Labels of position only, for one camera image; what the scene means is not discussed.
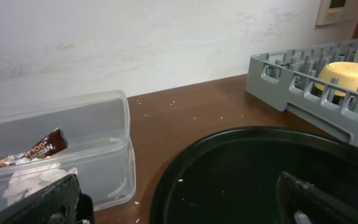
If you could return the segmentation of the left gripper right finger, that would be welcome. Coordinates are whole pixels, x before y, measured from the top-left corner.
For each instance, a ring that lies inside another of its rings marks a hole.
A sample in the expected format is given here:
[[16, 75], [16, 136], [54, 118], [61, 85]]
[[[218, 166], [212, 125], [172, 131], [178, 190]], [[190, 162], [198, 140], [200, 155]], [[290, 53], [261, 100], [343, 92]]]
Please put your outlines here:
[[276, 185], [280, 223], [358, 223], [358, 210], [287, 172]]

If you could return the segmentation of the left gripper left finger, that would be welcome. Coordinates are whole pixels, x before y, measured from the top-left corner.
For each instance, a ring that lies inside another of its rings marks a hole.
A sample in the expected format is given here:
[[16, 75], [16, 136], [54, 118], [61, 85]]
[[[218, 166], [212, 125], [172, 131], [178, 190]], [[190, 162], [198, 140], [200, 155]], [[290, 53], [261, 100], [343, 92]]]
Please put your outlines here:
[[69, 174], [0, 211], [0, 224], [94, 223], [93, 201]]

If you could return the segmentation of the white tissue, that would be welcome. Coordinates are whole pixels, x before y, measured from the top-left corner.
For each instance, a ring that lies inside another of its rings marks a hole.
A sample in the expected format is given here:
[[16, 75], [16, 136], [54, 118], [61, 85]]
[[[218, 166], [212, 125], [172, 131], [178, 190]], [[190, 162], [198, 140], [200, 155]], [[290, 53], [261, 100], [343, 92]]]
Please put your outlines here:
[[7, 200], [7, 205], [10, 206], [23, 198], [34, 194], [68, 174], [78, 173], [76, 167], [71, 168], [69, 171], [65, 171], [60, 169], [60, 166], [61, 163], [57, 162], [13, 173], [12, 178], [9, 181], [9, 186], [2, 195], [2, 197]]

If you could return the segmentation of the gold foil wrapper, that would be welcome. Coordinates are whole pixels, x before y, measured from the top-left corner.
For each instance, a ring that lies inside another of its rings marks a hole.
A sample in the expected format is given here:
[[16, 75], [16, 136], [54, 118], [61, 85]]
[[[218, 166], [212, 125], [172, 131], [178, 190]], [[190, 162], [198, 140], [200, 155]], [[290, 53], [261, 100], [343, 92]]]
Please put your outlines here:
[[44, 159], [68, 147], [68, 142], [60, 128], [54, 129], [49, 135], [41, 139], [29, 151], [13, 154], [0, 159], [0, 168], [16, 165], [20, 160]]

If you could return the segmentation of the yellow bowl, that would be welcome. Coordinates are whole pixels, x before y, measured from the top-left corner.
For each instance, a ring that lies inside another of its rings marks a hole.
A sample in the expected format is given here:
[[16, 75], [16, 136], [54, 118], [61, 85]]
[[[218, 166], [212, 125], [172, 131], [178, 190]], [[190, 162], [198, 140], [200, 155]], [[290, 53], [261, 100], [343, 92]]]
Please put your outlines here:
[[338, 78], [338, 85], [350, 90], [358, 87], [358, 63], [355, 62], [333, 62], [325, 65], [319, 73], [318, 78], [330, 82], [332, 78]]

